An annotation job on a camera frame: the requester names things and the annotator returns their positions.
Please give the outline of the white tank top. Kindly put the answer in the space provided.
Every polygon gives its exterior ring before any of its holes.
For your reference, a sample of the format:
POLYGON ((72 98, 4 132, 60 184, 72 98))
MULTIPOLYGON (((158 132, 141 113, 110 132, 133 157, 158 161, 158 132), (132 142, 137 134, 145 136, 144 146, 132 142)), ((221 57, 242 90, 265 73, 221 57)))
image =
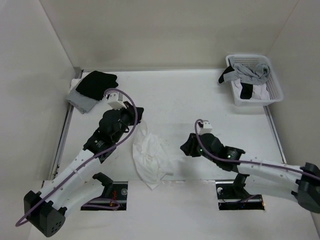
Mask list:
POLYGON ((149 131, 144 120, 135 129, 132 157, 138 176, 150 190, 161 181, 183 180, 178 171, 182 157, 170 142, 149 131))

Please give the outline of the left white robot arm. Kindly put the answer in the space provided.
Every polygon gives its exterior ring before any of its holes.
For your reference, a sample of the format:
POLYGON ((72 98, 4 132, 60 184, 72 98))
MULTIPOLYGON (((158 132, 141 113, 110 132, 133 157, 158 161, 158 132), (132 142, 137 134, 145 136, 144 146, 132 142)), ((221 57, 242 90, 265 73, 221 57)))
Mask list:
POLYGON ((98 128, 64 171, 39 191, 31 190, 24 196, 26 220, 50 238, 61 229, 72 210, 97 197, 108 199, 113 181, 99 169, 141 122, 143 113, 144 108, 127 101, 120 109, 106 111, 98 128))

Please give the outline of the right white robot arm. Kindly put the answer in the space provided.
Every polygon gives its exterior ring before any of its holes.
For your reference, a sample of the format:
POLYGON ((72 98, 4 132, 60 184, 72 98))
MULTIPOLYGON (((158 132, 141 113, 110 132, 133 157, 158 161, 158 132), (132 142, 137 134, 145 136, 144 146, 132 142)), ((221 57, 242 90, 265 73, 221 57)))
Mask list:
POLYGON ((320 169, 313 163, 297 166, 259 160, 243 149, 224 146, 211 133, 191 133, 180 149, 186 156, 204 157, 220 169, 236 173, 231 190, 238 198, 268 195, 320 212, 320 169))

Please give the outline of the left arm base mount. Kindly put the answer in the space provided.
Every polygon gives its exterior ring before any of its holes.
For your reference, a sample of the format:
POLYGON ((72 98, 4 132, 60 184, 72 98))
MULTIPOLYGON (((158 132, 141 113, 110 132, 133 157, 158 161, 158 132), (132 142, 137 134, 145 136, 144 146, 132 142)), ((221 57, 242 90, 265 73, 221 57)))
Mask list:
POLYGON ((100 196, 90 200, 81 207, 81 211, 126 211, 129 183, 127 181, 113 181, 102 172, 93 176, 103 186, 100 196))

